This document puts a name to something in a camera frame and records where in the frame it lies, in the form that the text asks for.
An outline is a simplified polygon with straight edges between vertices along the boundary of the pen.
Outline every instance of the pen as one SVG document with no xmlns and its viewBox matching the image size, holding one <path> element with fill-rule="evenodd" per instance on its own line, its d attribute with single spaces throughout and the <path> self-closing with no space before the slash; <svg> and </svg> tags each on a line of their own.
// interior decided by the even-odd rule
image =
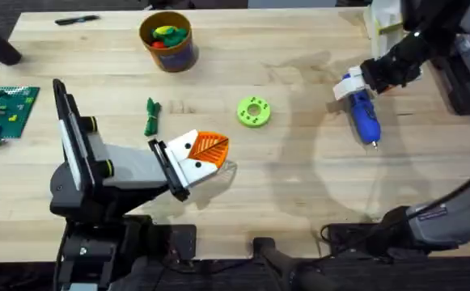
<svg viewBox="0 0 470 291">
<path fill-rule="evenodd" d="M 73 23 L 82 23 L 82 22 L 97 20 L 97 19 L 100 19 L 98 15 L 86 15 L 86 16 L 73 17 L 73 18 L 68 18 L 68 19 L 58 19 L 58 20 L 55 20 L 55 23 L 58 25 L 69 25 Z"/>
</svg>

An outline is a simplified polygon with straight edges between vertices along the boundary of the cable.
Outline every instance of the cable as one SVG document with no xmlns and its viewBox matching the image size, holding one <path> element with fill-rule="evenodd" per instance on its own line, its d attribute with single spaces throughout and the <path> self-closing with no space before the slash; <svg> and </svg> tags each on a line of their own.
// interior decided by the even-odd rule
<svg viewBox="0 0 470 291">
<path fill-rule="evenodd" d="M 249 264 L 249 263 L 252 263 L 254 259 L 248 259 L 248 260 L 245 260 L 243 262 L 240 262 L 240 263 L 236 263 L 236 264 L 232 264 L 230 266 L 226 266 L 224 268 L 220 268 L 218 270 L 214 270 L 214 271 L 211 271 L 211 272 L 200 272 L 200 271 L 197 271 L 197 270 L 193 270 L 193 271 L 183 271 L 183 270 L 178 270 L 178 269 L 175 269 L 175 268 L 172 268 L 170 266 L 167 266 L 165 263 L 163 262 L 160 262 L 161 265 L 163 265 L 164 268 L 166 268 L 167 270 L 169 271 L 172 271 L 172 272 L 175 272 L 175 273 L 178 273 L 180 275 L 217 275 L 221 272 L 225 272 L 225 271 L 228 271 L 228 270 L 231 270 L 231 269 L 235 269 L 235 268 L 240 268 L 240 267 L 243 267 L 245 266 L 246 264 Z"/>
<path fill-rule="evenodd" d="M 447 203 L 448 201 L 456 198 L 457 196 L 465 193 L 468 189 L 470 188 L 470 179 L 467 180 L 465 183 L 461 184 L 461 186 L 457 187 L 457 189 L 455 189 L 454 191 L 448 193 L 447 195 L 433 201 L 432 203 L 428 204 L 426 207 L 422 208 L 422 209 L 419 209 L 418 211 L 415 211 L 409 215 L 407 215 L 406 217 L 398 220 L 398 221 L 394 221 L 394 222 L 391 222 L 389 224 L 386 224 L 384 227 L 381 227 L 375 231 L 372 231 L 370 232 L 368 235 L 366 235 L 365 237 L 361 238 L 361 239 L 358 239 L 358 240 L 355 240 L 353 241 L 352 243 L 350 244 L 347 244 L 345 245 L 344 247 L 338 249 L 338 250 L 335 250 L 335 251 L 332 251 L 330 252 L 328 255 L 325 255 L 323 257 L 320 257 L 318 259 L 313 259 L 309 262 L 303 262 L 301 264 L 305 264 L 305 265 L 315 265 L 315 264 L 318 264 L 326 259 L 330 259 L 332 257 L 335 257 L 335 256 L 338 256 L 340 255 L 341 253 L 349 250 L 350 248 L 352 247 L 356 247 L 358 245 L 360 245 L 361 243 L 364 243 L 368 238 L 372 237 L 373 235 L 376 235 L 378 232 L 381 232 L 381 231 L 385 231 L 385 230 L 390 230 L 391 228 L 395 227 L 395 226 L 398 226 L 398 225 L 401 225 L 403 223 L 407 223 L 409 222 L 411 219 L 415 218 L 415 217 L 418 217 L 424 213 L 427 213 L 429 212 L 430 210 L 432 209 L 435 209 L 436 207 L 438 207 L 439 205 L 441 204 L 444 204 L 444 203 Z"/>
<path fill-rule="evenodd" d="M 159 282 L 161 281 L 161 279 L 163 279 L 163 275 L 164 275 L 164 272 L 166 271 L 167 269 L 165 267 L 163 267 L 161 269 L 161 273 L 159 274 L 159 276 L 157 277 L 157 281 L 155 282 L 155 285 L 154 287 L 152 288 L 152 291 L 155 291 L 157 289 L 157 287 L 159 286 Z"/>
<path fill-rule="evenodd" d="M 70 232 L 70 222 L 66 220 L 66 227 L 64 227 L 64 233 L 60 245 L 58 246 L 57 258 L 55 259 L 55 271 L 53 272 L 53 291 L 58 291 L 58 275 L 60 275 L 60 263 L 62 261 L 62 248 L 66 241 L 66 235 Z"/>
</svg>

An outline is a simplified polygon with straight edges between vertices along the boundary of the yellow marking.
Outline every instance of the yellow marking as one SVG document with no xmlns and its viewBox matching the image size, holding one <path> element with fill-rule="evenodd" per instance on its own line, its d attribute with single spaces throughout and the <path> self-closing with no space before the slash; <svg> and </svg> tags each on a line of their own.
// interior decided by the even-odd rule
<svg viewBox="0 0 470 291">
<path fill-rule="evenodd" d="M 95 117 L 91 117 L 91 122 L 92 122 L 92 132 L 96 131 L 96 120 Z"/>
<path fill-rule="evenodd" d="M 111 176 L 112 176 L 112 164 L 111 164 L 111 161 L 110 161 L 110 160 L 106 160 L 105 162 L 107 162 L 108 176 L 111 177 Z"/>
</svg>

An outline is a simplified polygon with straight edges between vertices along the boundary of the butcher block table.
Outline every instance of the butcher block table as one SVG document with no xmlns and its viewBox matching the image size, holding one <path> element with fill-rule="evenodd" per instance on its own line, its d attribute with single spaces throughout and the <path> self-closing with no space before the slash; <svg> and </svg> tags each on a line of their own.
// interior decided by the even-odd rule
<svg viewBox="0 0 470 291">
<path fill-rule="evenodd" d="M 470 116 L 449 111 L 434 69 L 375 100 L 379 149 L 358 139 L 332 87 L 370 57 L 361 9 L 183 11 L 199 57 L 169 74 L 138 36 L 150 11 L 23 13 L 11 43 L 18 65 L 0 64 L 0 86 L 39 86 L 20 139 L 0 147 L 0 262 L 54 260 L 64 220 L 49 212 L 49 181 L 63 162 L 52 80 L 60 78 L 105 142 L 149 150 L 146 100 L 163 106 L 157 138 L 191 129 L 230 138 L 217 176 L 184 203 L 170 193 L 133 213 L 159 224 L 195 224 L 198 259 L 247 258 L 256 236 L 293 256 L 326 255 L 319 229 L 378 221 L 397 205 L 440 197 L 470 177 Z M 257 95 L 269 123 L 242 126 L 238 102 Z M 470 245 L 442 255 L 470 255 Z"/>
</svg>

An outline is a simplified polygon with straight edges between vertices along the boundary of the wooden tabletop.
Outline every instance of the wooden tabletop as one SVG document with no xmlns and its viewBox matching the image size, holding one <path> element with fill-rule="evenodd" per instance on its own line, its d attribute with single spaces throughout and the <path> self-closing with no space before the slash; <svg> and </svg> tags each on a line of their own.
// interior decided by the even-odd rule
<svg viewBox="0 0 470 291">
<path fill-rule="evenodd" d="M 0 86 L 41 89 L 23 136 L 0 147 L 0 261 L 54 260 L 61 239 L 64 222 L 49 212 L 49 180 L 63 161 L 53 78 L 97 117 L 107 143 L 149 150 L 148 97 L 163 105 L 158 139 L 191 129 L 231 139 L 228 167 L 188 201 L 168 193 L 134 211 L 196 224 L 199 258 L 249 256 L 262 235 L 290 255 L 326 255 L 315 240 L 322 225 L 377 220 L 470 177 L 470 116 L 448 111 L 431 68 L 375 100 L 378 151 L 334 104 L 332 86 L 370 57 L 362 10 L 184 11 L 200 53 L 178 74 L 158 69 L 138 38 L 151 13 L 99 12 L 101 20 L 65 27 L 53 21 L 88 13 L 20 16 L 11 43 L 23 61 L 0 64 Z M 235 116 L 250 95 L 272 109 L 259 129 Z M 445 254 L 470 255 L 470 245 Z"/>
</svg>

